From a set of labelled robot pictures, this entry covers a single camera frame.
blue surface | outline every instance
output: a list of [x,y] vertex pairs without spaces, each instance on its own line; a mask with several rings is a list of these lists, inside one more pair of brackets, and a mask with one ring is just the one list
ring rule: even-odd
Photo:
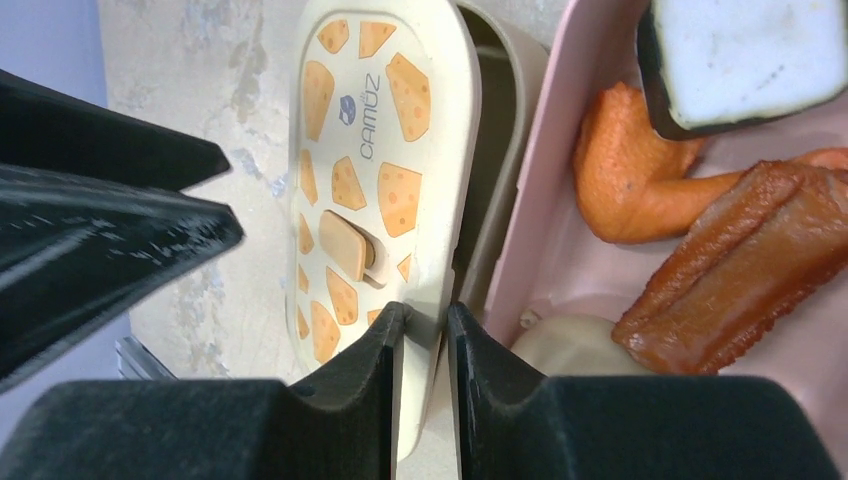
[[[0,0],[0,69],[106,106],[97,0]],[[21,414],[52,385],[119,378],[115,341],[128,335],[124,315],[0,395],[0,446]]]

lunch box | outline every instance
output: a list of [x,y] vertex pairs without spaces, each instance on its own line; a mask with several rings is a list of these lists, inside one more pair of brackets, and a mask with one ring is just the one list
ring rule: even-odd
[[[644,0],[572,0],[564,12],[485,305],[486,331],[506,346],[539,318],[621,318],[680,241],[604,243],[575,204],[570,159],[583,113],[601,89],[619,80],[639,85],[635,29],[646,7]],[[798,115],[716,137],[694,176],[846,146],[846,126],[848,97],[842,95]],[[848,275],[843,273],[780,318],[772,332],[721,373],[763,376],[786,388],[848,473],[846,312]]]
[[483,310],[547,53],[448,0],[312,0],[291,79],[286,322],[312,372],[389,301],[405,326],[398,460],[424,423],[445,309]]

cream-colored round toy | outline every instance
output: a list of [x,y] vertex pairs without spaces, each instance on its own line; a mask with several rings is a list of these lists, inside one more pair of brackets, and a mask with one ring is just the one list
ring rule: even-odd
[[512,353],[548,376],[651,375],[610,339],[612,327],[593,315],[547,318],[521,335]]

toy food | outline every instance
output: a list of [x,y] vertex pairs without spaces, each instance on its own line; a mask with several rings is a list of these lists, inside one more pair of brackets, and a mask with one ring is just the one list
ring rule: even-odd
[[760,162],[698,219],[612,339],[655,372],[714,374],[846,265],[848,171]]
[[545,375],[649,375],[610,340],[613,323],[593,315],[541,320],[512,346],[512,353]]
[[651,121],[683,140],[762,124],[848,85],[844,0],[653,0],[637,52]]
[[[742,174],[684,178],[704,142],[660,138],[638,88],[618,83],[598,94],[574,156],[577,206],[592,232],[625,244],[686,233]],[[848,148],[817,150],[795,161],[848,168]]]

pink tray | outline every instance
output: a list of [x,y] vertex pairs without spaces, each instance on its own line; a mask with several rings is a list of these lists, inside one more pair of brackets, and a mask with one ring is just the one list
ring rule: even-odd
[[[617,80],[638,84],[635,26],[647,1],[572,0],[551,52],[484,324],[510,346],[519,317],[588,313],[617,320],[679,240],[609,245],[574,201],[571,153],[589,100]],[[848,96],[801,115],[713,139],[696,176],[848,146]],[[722,371],[769,377],[801,403],[848,473],[848,275],[843,273]]]

